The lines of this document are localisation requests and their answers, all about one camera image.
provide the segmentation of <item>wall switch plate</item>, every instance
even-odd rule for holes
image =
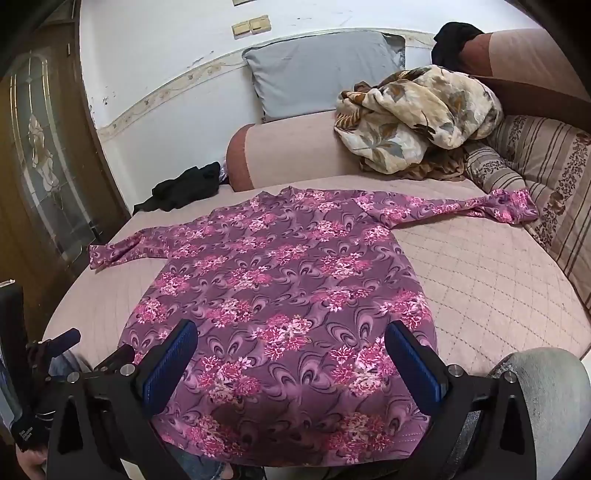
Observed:
[[[269,15],[253,18],[250,20],[251,31],[253,34],[268,32],[271,29]]]
[[[250,33],[251,31],[251,24],[247,20],[245,22],[240,22],[232,26],[232,32],[234,33],[234,37],[240,37],[244,34]]]

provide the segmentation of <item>shirt sleeve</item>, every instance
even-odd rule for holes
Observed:
[[[138,258],[169,258],[191,240],[204,237],[209,215],[189,223],[145,228],[120,242],[89,247],[90,269],[103,269]]]
[[[90,269],[112,267],[137,258],[168,258],[166,242],[158,241],[166,228],[146,228],[114,244],[89,247]]]
[[[445,213],[489,217],[511,225],[538,218],[538,210],[527,189],[514,192],[493,190],[488,195],[469,200],[426,200],[401,193],[363,192],[354,200],[369,216],[388,228]]]

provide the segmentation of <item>black cloth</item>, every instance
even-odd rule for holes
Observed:
[[[439,33],[435,35],[435,42],[437,43],[435,43],[431,52],[431,61],[434,65],[445,67],[454,72],[461,72],[460,52],[464,49],[467,41],[483,33],[483,31],[468,23],[446,23]]]
[[[218,162],[202,168],[192,167],[176,179],[158,183],[152,189],[152,196],[148,200],[134,206],[134,215],[137,212],[153,212],[158,209],[169,212],[175,208],[182,208],[189,203],[214,196],[219,186]]]

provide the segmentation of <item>gray pillow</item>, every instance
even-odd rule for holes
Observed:
[[[404,70],[404,38],[371,30],[312,35],[247,48],[242,58],[269,122],[334,110],[342,90]]]

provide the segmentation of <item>wooden door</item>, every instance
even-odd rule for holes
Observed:
[[[90,134],[75,25],[47,25],[0,82],[0,281],[24,288],[30,339],[129,218]]]

